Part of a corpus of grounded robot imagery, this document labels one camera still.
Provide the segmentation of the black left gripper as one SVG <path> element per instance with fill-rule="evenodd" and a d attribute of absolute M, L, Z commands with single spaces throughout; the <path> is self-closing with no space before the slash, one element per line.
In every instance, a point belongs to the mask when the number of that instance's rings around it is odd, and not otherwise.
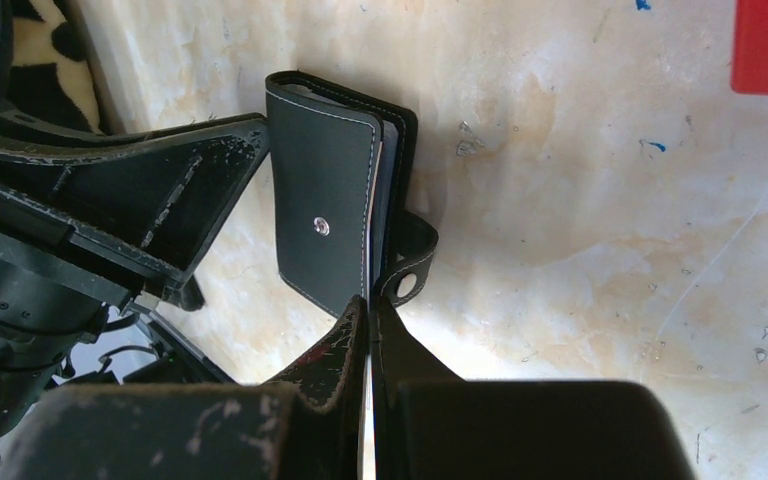
<path fill-rule="evenodd" d="M 94 373 L 71 362 L 105 333 L 148 337 L 129 383 L 211 380 L 137 300 L 203 305 L 193 274 L 268 148 L 258 113 L 112 136 L 0 115 L 0 437 L 59 379 L 114 383 L 110 354 Z"/>

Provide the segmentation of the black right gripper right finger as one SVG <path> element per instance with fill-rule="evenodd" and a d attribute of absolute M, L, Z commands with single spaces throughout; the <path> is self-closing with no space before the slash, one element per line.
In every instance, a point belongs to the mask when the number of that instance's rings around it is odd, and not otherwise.
<path fill-rule="evenodd" d="M 370 307 L 381 479 L 689 479 L 661 402 L 628 381 L 468 381 Z"/>

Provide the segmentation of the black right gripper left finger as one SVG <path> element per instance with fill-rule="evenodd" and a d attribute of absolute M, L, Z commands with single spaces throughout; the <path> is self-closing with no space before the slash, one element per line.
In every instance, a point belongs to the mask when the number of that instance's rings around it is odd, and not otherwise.
<path fill-rule="evenodd" d="M 0 479 L 358 479 L 367 305 L 259 385 L 75 385 L 42 396 Z"/>

